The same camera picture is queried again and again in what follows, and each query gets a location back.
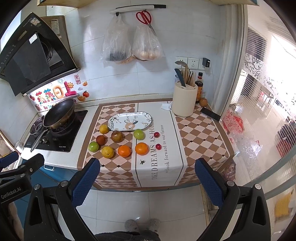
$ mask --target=person's foot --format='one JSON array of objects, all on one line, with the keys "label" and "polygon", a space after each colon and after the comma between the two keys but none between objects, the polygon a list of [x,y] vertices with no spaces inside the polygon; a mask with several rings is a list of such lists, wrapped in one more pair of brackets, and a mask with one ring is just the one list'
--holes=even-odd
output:
[{"label": "person's foot", "polygon": [[136,223],[136,221],[130,219],[130,220],[127,220],[125,223],[124,223],[124,228],[126,229],[127,232],[140,232],[140,229]]},{"label": "person's foot", "polygon": [[159,230],[160,221],[158,219],[150,219],[148,223],[148,229],[152,232],[157,233]]}]

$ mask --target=blue gripper pad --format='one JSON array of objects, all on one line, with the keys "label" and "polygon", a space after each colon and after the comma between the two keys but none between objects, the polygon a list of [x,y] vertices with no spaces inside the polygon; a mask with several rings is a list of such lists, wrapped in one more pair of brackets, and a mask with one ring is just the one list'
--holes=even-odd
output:
[{"label": "blue gripper pad", "polygon": [[218,172],[212,170],[212,168],[203,158],[199,158],[195,161],[195,174],[203,185],[207,195],[211,199],[211,202],[215,206],[221,207],[224,202],[224,195],[227,191],[221,175]]},{"label": "blue gripper pad", "polygon": [[19,158],[19,155],[16,151],[11,152],[10,154],[0,158],[0,168],[6,168],[11,163],[14,163]]},{"label": "blue gripper pad", "polygon": [[100,162],[96,158],[91,158],[84,168],[77,172],[70,180],[69,194],[73,207],[83,204],[91,186],[100,173]]}]

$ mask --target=white napkin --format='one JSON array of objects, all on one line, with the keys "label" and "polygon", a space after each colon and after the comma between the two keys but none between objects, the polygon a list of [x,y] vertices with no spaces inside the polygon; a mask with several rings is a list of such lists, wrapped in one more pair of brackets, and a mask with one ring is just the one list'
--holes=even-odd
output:
[{"label": "white napkin", "polygon": [[163,103],[160,108],[163,109],[163,110],[171,110],[172,109],[172,103],[173,102],[171,102],[171,103]]}]

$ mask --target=power outlet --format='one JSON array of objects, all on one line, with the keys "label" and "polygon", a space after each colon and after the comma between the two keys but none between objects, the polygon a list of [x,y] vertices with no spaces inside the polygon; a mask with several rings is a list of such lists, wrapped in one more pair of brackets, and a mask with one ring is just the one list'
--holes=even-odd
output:
[{"label": "power outlet", "polygon": [[205,71],[206,69],[209,69],[209,68],[206,68],[206,67],[204,67],[203,65],[202,65],[202,58],[200,59],[200,63],[199,63],[199,65],[198,65],[198,70],[203,70],[203,71]]},{"label": "power outlet", "polygon": [[[183,61],[183,62],[187,63],[188,62],[188,58],[187,57],[176,57],[175,62],[176,61]],[[181,69],[181,66],[175,64],[175,69]]]},{"label": "power outlet", "polygon": [[188,58],[188,68],[189,69],[198,69],[200,60],[198,58]]}]

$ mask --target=floral plate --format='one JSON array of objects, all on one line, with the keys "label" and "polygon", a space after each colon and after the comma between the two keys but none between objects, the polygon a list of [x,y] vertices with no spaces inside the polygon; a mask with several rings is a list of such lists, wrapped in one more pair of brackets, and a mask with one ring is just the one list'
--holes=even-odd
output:
[{"label": "floral plate", "polygon": [[111,131],[142,130],[149,126],[151,121],[151,115],[146,112],[121,113],[108,120],[108,127]]}]

